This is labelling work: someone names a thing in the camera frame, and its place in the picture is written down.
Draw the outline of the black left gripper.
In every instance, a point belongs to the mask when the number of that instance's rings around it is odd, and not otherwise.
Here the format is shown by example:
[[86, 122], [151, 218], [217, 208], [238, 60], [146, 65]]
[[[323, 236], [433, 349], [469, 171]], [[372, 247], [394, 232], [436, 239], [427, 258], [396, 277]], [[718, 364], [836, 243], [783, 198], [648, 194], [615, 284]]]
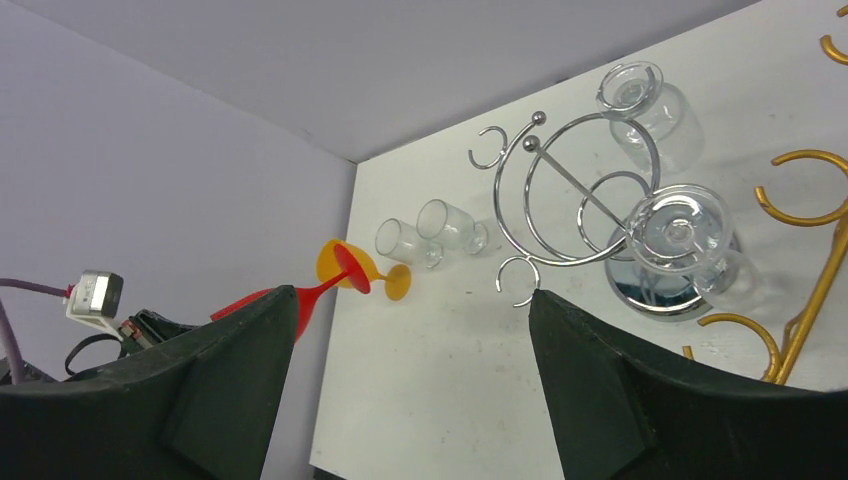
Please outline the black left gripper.
[[[5, 479], [257, 479], [293, 353], [298, 302], [280, 286], [218, 321], [142, 309], [80, 341], [63, 382], [1, 390]], [[75, 371], [87, 347], [116, 360]]]

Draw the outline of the patterned clear glass goblet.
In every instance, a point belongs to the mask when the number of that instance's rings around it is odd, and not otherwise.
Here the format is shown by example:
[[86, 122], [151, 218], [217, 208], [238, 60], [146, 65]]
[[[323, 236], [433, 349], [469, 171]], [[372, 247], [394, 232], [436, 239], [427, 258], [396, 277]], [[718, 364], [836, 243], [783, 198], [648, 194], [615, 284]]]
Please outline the patterned clear glass goblet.
[[466, 211], [438, 198], [426, 202], [418, 213], [416, 230], [425, 240], [448, 250], [480, 254], [489, 243], [486, 226]]

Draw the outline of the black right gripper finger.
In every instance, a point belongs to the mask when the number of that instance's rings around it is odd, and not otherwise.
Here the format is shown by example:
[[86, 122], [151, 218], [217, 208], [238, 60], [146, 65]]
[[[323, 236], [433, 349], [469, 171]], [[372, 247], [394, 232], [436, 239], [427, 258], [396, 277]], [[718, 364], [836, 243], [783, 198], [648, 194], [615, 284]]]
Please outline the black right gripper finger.
[[529, 332], [568, 479], [843, 479], [847, 394], [675, 354], [548, 290]]

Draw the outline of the red plastic wine glass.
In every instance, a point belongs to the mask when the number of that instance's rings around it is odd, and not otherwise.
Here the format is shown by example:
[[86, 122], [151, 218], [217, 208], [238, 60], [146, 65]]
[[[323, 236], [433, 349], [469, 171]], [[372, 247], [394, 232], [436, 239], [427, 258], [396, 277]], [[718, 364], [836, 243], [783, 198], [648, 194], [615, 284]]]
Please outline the red plastic wine glass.
[[366, 278], [362, 267], [342, 245], [335, 246], [335, 256], [339, 265], [343, 268], [338, 275], [330, 280], [321, 282], [315, 287], [295, 288], [298, 302], [295, 341], [298, 341], [307, 329], [319, 298], [331, 288], [339, 287], [343, 281], [347, 281], [351, 288], [362, 294], [369, 294], [371, 291], [371, 282]]

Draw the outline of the yellow plastic wine glass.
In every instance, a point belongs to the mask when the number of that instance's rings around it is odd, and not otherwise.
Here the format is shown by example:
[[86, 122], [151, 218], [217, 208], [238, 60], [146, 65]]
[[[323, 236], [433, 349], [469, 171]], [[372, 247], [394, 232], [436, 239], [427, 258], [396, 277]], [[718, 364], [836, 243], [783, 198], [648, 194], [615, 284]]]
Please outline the yellow plastic wine glass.
[[315, 272], [320, 282], [330, 280], [343, 270], [335, 256], [336, 245], [342, 245], [351, 254], [362, 267], [369, 282], [377, 280], [384, 282], [384, 291], [388, 299], [399, 301], [407, 295], [412, 283], [412, 273], [407, 265], [394, 265], [387, 274], [382, 274], [378, 271], [376, 263], [368, 253], [339, 239], [329, 240], [322, 247], [316, 259]]

